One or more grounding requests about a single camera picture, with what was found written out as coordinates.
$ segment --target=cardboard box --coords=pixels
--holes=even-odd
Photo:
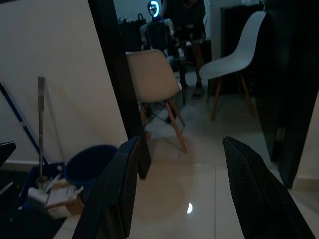
[[[81,214],[83,203],[79,195],[72,195],[75,191],[76,187],[69,183],[54,185],[44,208],[54,219]]]

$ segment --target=black door frame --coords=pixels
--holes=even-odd
[[[151,166],[151,155],[135,95],[124,45],[118,27],[113,0],[88,0],[104,59],[119,105],[128,139],[141,138],[139,176],[146,178]]]

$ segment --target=blue pole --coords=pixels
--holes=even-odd
[[[4,86],[0,83],[0,91],[3,94],[3,96],[5,97],[6,101],[8,102],[8,104],[10,105],[15,117],[18,119],[18,121],[20,122],[20,125],[22,126],[24,132],[26,133],[26,135],[28,136],[28,138],[30,139],[31,143],[33,144],[35,150],[39,153],[39,147],[37,145],[37,143],[35,142],[34,138],[32,137],[32,134],[30,133],[29,129],[26,127],[22,117],[20,116],[18,110],[16,109],[16,107],[14,106],[12,100],[9,97],[9,94],[7,93],[7,91],[5,90]],[[46,161],[46,159],[43,157],[43,162],[44,164],[48,164],[48,162]]]

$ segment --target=tiled floor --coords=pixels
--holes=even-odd
[[[214,167],[155,163],[139,181],[131,239],[214,238]]]
[[[195,74],[186,76],[194,84]],[[243,239],[231,198],[222,139],[232,136],[259,153],[271,172],[280,178],[267,152],[258,117],[249,113],[240,96],[220,98],[216,120],[210,121],[214,97],[187,104],[176,97],[186,123],[182,128],[188,153],[181,151],[171,125],[155,118],[149,148],[153,163],[146,181],[138,181],[130,239]],[[163,110],[159,117],[167,117]],[[319,195],[291,193],[304,218],[319,238]],[[69,218],[56,239],[70,239],[78,217]]]
[[[195,73],[186,76],[189,84],[194,84],[195,79]],[[175,97],[186,124],[183,128],[180,121],[176,120],[182,130],[187,154],[181,151],[172,126],[159,118],[154,118],[146,127],[152,133],[149,148],[154,161],[226,166],[222,140],[224,136],[231,136],[258,152],[270,169],[276,168],[270,161],[259,119],[251,116],[245,98],[239,95],[221,96],[216,119],[211,121],[210,113],[214,97],[211,97],[207,105],[205,102],[207,94],[202,99],[193,100],[192,90],[192,87],[187,89],[185,106],[182,105],[181,95]],[[168,113],[162,110],[158,116],[166,119]]]

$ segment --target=black bag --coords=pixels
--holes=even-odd
[[[142,39],[140,34],[141,26],[146,24],[143,15],[139,13],[138,20],[119,24],[122,41],[126,51],[141,51]]]

